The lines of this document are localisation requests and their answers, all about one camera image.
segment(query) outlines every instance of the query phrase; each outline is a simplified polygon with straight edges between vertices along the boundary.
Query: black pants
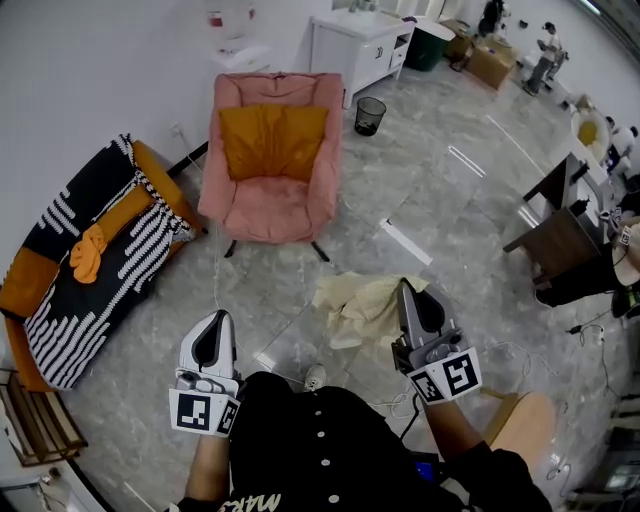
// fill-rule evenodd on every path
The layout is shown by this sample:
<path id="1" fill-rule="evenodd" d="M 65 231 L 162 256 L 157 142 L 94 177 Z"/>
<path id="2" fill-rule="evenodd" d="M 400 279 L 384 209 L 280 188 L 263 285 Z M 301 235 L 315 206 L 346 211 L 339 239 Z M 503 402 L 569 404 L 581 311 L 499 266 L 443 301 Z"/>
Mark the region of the black pants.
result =
<path id="1" fill-rule="evenodd" d="M 538 291 L 538 298 L 549 306 L 569 304 L 574 300 L 622 288 L 613 270 L 611 244 L 600 248 L 602 256 L 568 270 L 551 280 L 551 288 Z"/>
<path id="2" fill-rule="evenodd" d="M 611 172 L 616 165 L 620 162 L 620 153 L 615 146 L 611 146 L 609 148 L 609 158 L 611 159 L 611 164 L 609 164 L 608 172 Z"/>
<path id="3" fill-rule="evenodd" d="M 549 59 L 545 59 L 541 57 L 538 61 L 538 64 L 535 68 L 533 68 L 533 73 L 531 73 L 531 78 L 527 80 L 527 87 L 534 94 L 538 94 L 540 90 L 540 84 L 542 84 L 542 80 L 544 79 L 544 75 L 551 69 L 553 66 L 553 61 Z"/>

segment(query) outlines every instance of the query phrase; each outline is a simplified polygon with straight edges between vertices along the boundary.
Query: white sneaker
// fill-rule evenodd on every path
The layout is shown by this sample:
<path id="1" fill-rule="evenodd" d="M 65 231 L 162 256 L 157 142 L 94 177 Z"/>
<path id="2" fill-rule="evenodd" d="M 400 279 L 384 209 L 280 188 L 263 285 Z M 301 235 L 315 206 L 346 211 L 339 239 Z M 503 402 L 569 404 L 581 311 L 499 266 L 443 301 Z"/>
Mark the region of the white sneaker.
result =
<path id="1" fill-rule="evenodd" d="M 327 372 L 324 369 L 324 366 L 321 364 L 314 364 L 309 368 L 307 376 L 304 378 L 304 389 L 305 391 L 316 391 L 324 386 L 326 380 Z"/>

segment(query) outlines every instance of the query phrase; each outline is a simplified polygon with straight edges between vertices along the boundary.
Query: cabinet drawer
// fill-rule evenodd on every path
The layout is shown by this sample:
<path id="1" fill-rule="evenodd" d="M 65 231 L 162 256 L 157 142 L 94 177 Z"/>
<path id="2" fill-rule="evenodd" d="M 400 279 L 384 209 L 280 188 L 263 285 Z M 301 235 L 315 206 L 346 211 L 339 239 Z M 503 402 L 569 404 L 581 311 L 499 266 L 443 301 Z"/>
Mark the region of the cabinet drawer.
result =
<path id="1" fill-rule="evenodd" d="M 391 56 L 391 64 L 390 68 L 395 68 L 396 66 L 402 64 L 404 59 L 407 58 L 407 49 L 409 48 L 408 44 L 403 44 L 399 48 L 393 50 L 393 55 Z"/>

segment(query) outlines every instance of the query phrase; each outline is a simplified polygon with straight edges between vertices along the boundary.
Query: sofa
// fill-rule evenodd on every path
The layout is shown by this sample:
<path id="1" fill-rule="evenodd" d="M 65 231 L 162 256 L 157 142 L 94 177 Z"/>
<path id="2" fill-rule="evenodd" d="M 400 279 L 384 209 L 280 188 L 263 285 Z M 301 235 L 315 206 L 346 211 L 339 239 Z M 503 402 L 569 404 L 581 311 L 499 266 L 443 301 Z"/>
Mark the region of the sofa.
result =
<path id="1" fill-rule="evenodd" d="M 160 267 L 203 228 L 151 150 L 120 135 L 53 199 L 0 289 L 29 391 L 70 389 Z"/>

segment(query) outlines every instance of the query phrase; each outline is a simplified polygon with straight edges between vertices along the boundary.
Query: cardboard box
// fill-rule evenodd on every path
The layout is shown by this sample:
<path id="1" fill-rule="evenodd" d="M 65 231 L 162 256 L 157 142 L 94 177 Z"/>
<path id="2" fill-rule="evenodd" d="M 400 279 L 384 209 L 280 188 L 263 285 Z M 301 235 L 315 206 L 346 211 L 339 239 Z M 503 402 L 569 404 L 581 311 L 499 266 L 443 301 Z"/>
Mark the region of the cardboard box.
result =
<path id="1" fill-rule="evenodd" d="M 497 90 L 515 67 L 516 58 L 513 48 L 491 40 L 484 41 L 474 49 L 467 71 Z"/>
<path id="2" fill-rule="evenodd" d="M 440 25 L 452 30 L 456 35 L 449 41 L 444 50 L 444 56 L 454 61 L 462 59 L 472 43 L 471 35 L 467 33 L 469 25 L 457 20 L 441 21 Z"/>

